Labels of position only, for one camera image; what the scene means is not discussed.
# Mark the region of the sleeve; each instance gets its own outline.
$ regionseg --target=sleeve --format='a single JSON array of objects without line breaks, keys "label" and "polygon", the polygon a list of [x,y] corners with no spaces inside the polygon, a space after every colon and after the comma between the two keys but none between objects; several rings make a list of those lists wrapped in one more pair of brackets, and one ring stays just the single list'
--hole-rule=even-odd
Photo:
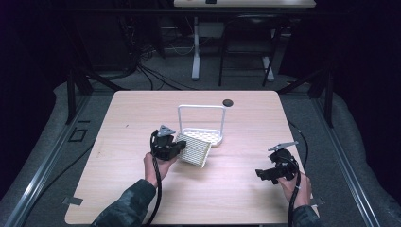
[{"label": "sleeve", "polygon": [[295,227],[323,227],[321,219],[316,215],[311,206],[299,206],[293,213]]},{"label": "sleeve", "polygon": [[141,179],[104,209],[91,226],[140,226],[155,195],[156,188]]}]

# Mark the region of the camouflage sleeve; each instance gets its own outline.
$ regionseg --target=camouflage sleeve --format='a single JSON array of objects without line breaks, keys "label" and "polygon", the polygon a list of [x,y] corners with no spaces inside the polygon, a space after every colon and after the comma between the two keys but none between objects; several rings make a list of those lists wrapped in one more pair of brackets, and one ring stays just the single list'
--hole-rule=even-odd
[{"label": "camouflage sleeve", "polygon": [[140,226],[155,194],[156,188],[141,179],[104,209],[91,226]]},{"label": "camouflage sleeve", "polygon": [[322,227],[323,224],[311,206],[299,206],[294,210],[293,223],[295,227]]}]

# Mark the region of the person's left hand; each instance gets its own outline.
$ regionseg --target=person's left hand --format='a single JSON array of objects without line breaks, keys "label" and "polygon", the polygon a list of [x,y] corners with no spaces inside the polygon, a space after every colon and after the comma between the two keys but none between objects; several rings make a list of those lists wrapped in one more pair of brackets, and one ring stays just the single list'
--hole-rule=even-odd
[{"label": "person's left hand", "polygon": [[[163,161],[160,159],[156,160],[159,166],[160,177],[163,180],[167,175],[167,172],[170,169],[171,165],[173,165],[177,161],[177,157],[168,161]],[[153,156],[150,154],[150,152],[145,155],[144,164],[145,164],[145,180],[153,184],[154,187],[157,187],[156,172],[153,166]]]}]

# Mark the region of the beige pleated filter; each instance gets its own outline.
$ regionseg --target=beige pleated filter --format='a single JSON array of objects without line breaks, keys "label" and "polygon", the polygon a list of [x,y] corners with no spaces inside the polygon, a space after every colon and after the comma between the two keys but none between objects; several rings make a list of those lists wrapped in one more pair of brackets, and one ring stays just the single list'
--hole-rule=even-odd
[{"label": "beige pleated filter", "polygon": [[176,140],[177,142],[186,141],[186,148],[178,155],[179,159],[195,166],[204,166],[210,147],[212,146],[210,142],[193,138],[181,133],[177,136]]}]

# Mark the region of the hand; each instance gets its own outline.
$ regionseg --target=hand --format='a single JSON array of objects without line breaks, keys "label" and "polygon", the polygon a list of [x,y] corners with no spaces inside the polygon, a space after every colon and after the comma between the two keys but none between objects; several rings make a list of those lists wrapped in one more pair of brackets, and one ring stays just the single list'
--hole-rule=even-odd
[{"label": "hand", "polygon": [[[160,177],[161,179],[164,179],[171,165],[173,165],[173,163],[177,161],[177,157],[169,161],[163,161],[160,159],[156,160],[159,166]],[[153,184],[154,187],[157,187],[156,171],[154,170],[153,166],[153,156],[150,153],[147,153],[145,155],[144,164],[145,164],[145,180]]]},{"label": "hand", "polygon": [[[287,201],[291,200],[292,192],[294,191],[295,184],[297,182],[297,174],[291,181],[287,181],[286,178],[279,178],[277,181],[283,187],[284,195],[286,196]],[[310,204],[310,196],[312,195],[312,185],[310,180],[304,173],[301,173],[301,182],[300,189],[298,190],[297,198],[294,202],[294,209],[298,206],[309,205]]]}]

